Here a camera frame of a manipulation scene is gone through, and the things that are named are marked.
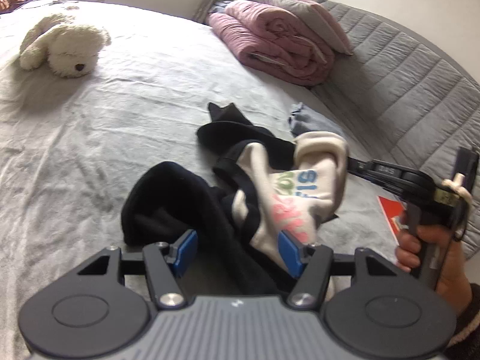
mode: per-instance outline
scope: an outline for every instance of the human finger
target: human finger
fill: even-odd
[[[417,268],[420,265],[420,259],[413,253],[403,250],[401,247],[395,249],[395,257],[400,264],[409,268]]]
[[[400,268],[402,271],[405,271],[406,273],[410,273],[411,272],[411,268],[410,267],[407,267],[406,265],[403,265],[401,262],[396,262],[395,265]]]
[[[7,0],[0,0],[0,7],[1,9],[7,9],[9,7],[9,3]]]
[[[407,213],[404,211],[402,212],[400,215],[399,215],[399,220],[400,220],[400,223],[402,225],[406,225],[407,224]]]
[[[403,231],[402,234],[399,234],[398,245],[405,251],[412,252],[417,254],[422,248],[420,241],[414,235]]]
[[[446,248],[450,244],[452,235],[448,229],[440,226],[417,226],[417,236],[430,244],[437,244],[441,248]]]

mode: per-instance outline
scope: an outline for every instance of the round black pad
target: round black pad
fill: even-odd
[[[360,281],[336,294],[323,317],[344,345],[381,359],[426,358],[441,351],[455,329],[448,304],[411,277]]]
[[[149,315],[143,298],[119,283],[102,276],[67,275],[30,298],[18,324],[34,352],[89,359],[129,344]]]
[[[91,295],[73,295],[53,306],[54,318],[69,327],[87,327],[103,320],[109,313],[109,304]]]

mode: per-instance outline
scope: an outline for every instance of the metal screw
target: metal screw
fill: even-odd
[[[183,296],[177,294],[176,292],[169,292],[168,294],[164,294],[160,297],[160,303],[164,306],[178,306],[179,304],[183,303]]]
[[[295,294],[291,300],[295,306],[310,306],[315,302],[315,298],[306,292]]]

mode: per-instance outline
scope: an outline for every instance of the pink blanket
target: pink blanket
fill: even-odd
[[[330,47],[285,9],[235,1],[208,23],[244,65],[298,85],[316,85],[334,62]]]

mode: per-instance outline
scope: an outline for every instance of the pink print on sock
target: pink print on sock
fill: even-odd
[[[279,202],[273,205],[273,220],[280,225],[280,222],[286,221],[280,227],[291,232],[300,242],[308,242],[308,234],[304,231],[298,231],[303,226],[303,219],[298,218],[301,212],[295,206],[293,198],[280,199],[278,195],[273,198]]]

